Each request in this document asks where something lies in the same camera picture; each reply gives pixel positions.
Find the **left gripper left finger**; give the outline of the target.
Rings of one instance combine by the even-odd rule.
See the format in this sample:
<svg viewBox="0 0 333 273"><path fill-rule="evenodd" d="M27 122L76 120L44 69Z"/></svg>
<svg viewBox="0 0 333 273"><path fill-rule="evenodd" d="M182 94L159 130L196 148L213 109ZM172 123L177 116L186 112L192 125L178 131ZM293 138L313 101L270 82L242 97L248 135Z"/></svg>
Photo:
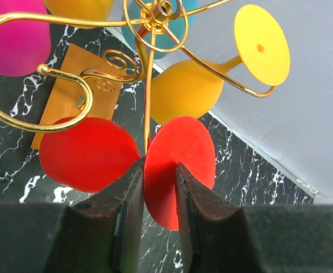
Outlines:
<svg viewBox="0 0 333 273"><path fill-rule="evenodd" d="M73 206L0 203L0 272L135 272L143 167Z"/></svg>

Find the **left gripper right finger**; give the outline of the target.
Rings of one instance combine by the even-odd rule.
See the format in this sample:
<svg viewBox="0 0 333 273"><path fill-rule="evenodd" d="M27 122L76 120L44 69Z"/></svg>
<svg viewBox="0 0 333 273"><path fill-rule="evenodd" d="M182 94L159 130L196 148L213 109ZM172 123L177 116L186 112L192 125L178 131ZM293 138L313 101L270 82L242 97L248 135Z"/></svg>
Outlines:
<svg viewBox="0 0 333 273"><path fill-rule="evenodd" d="M236 206L176 167L185 272L333 272L333 205Z"/></svg>

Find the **red wine glass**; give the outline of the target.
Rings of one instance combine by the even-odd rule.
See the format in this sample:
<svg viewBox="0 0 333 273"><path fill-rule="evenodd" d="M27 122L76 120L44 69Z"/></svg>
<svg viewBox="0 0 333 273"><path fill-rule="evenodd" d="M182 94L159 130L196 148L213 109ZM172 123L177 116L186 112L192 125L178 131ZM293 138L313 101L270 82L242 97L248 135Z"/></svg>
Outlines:
<svg viewBox="0 0 333 273"><path fill-rule="evenodd" d="M97 193L119 179L139 158L132 135L116 123L85 118L78 125L46 133L39 147L44 172L55 182ZM183 163L208 188L214 186L215 148L205 126L189 116L173 118L157 132L144 163L143 195L152 218L178 230L176 167Z"/></svg>

